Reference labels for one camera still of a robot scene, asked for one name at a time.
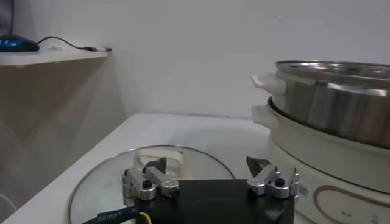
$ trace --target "pot rim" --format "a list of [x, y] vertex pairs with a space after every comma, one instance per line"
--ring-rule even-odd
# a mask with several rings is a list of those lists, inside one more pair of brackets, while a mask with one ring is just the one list
[[322, 60], [277, 61], [275, 65], [282, 72], [307, 79], [390, 89], [390, 65]]

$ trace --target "white countertop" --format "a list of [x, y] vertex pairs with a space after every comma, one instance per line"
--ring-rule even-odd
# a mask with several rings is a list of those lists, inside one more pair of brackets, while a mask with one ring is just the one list
[[233, 170], [236, 177], [246, 177], [249, 174], [246, 166], [237, 165], [237, 158], [227, 157], [224, 152], [234, 150], [242, 159], [247, 155], [260, 155], [260, 149], [265, 150], [268, 132], [251, 120], [244, 119], [136, 114], [47, 185], [4, 224], [68, 223], [66, 210], [69, 196], [81, 178], [101, 161], [136, 147], [159, 144], [193, 147], [218, 157]]

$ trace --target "yellow wire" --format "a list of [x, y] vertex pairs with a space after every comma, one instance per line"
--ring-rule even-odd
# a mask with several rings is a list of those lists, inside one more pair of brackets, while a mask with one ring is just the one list
[[140, 212], [140, 215], [142, 215], [147, 220], [147, 224], [152, 224], [151, 217], [148, 214], [145, 212]]

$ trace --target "glass lid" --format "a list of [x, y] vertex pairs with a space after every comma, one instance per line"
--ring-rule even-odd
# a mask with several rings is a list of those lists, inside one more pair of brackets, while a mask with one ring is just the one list
[[188, 147], [154, 145], [131, 149], [98, 164], [77, 184], [68, 205], [68, 223], [81, 224], [100, 212], [124, 208], [122, 174], [149, 161], [167, 158], [166, 175], [177, 180], [234, 179], [215, 157]]

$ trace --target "label sticker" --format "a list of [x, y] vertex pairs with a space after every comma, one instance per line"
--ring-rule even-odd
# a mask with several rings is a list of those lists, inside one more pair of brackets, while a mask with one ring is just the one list
[[301, 196], [303, 196], [304, 198], [307, 199], [310, 195], [311, 188], [309, 187], [309, 185], [300, 181], [299, 187], [298, 187], [298, 192]]

